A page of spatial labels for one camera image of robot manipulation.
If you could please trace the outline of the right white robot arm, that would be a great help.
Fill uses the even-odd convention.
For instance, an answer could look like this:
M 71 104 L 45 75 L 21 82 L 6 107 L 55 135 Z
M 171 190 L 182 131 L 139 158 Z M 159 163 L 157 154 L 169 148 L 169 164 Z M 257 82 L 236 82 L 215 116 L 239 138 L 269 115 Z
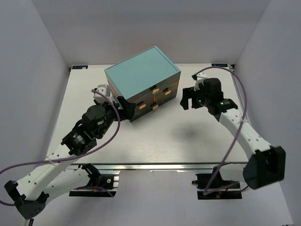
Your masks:
M 180 105 L 188 110 L 188 100 L 194 109 L 205 107 L 223 125 L 244 150 L 247 164 L 223 163 L 213 170 L 212 181 L 216 187 L 225 187 L 229 182 L 244 182 L 255 190 L 285 177 L 285 150 L 274 147 L 262 138 L 255 129 L 243 121 L 238 106 L 224 98 L 218 78 L 198 78 L 195 86 L 182 90 Z

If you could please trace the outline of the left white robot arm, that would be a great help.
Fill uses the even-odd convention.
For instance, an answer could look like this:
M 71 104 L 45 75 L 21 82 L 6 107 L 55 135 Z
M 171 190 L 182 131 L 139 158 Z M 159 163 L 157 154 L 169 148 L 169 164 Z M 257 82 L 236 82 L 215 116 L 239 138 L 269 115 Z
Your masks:
M 106 180 L 91 163 L 83 165 L 65 179 L 57 178 L 78 158 L 91 153 L 97 140 L 103 138 L 114 121 L 130 120 L 135 114 L 135 104 L 122 96 L 117 101 L 106 97 L 94 102 L 47 160 L 22 179 L 10 180 L 4 185 L 24 219 L 34 218 L 52 200 L 73 189 L 108 189 Z

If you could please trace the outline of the teal drawer cabinet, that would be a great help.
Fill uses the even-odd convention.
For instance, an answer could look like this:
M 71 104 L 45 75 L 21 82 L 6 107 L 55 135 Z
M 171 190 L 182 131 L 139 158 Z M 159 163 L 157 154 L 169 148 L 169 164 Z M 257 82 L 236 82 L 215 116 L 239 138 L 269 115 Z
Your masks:
M 114 97 L 136 103 L 131 122 L 177 95 L 181 70 L 154 46 L 104 70 Z

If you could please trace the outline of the aluminium table edge rail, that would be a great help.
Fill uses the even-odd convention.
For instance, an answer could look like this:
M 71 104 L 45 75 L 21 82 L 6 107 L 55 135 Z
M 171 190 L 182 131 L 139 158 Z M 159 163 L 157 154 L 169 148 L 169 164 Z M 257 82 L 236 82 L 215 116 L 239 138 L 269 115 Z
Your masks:
M 99 170 L 202 170 L 212 169 L 218 163 L 141 163 L 141 164 L 96 164 L 93 165 Z

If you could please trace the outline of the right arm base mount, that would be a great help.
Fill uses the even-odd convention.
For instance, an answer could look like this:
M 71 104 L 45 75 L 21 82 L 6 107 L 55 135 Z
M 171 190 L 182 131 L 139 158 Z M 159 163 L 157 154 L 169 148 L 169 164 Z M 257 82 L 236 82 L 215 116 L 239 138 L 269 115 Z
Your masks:
M 234 181 L 225 181 L 222 179 L 220 173 L 217 174 L 216 178 L 213 180 L 209 187 L 209 190 L 219 189 L 217 192 L 210 193 L 208 195 L 203 195 L 203 191 L 209 182 L 211 176 L 216 171 L 217 166 L 206 172 L 196 174 L 196 179 L 192 181 L 192 184 L 197 188 L 197 196 L 199 200 L 239 200 L 242 199 L 242 194 L 240 192 L 240 183 L 236 183 L 234 186 L 221 189 L 223 186 L 229 186 Z

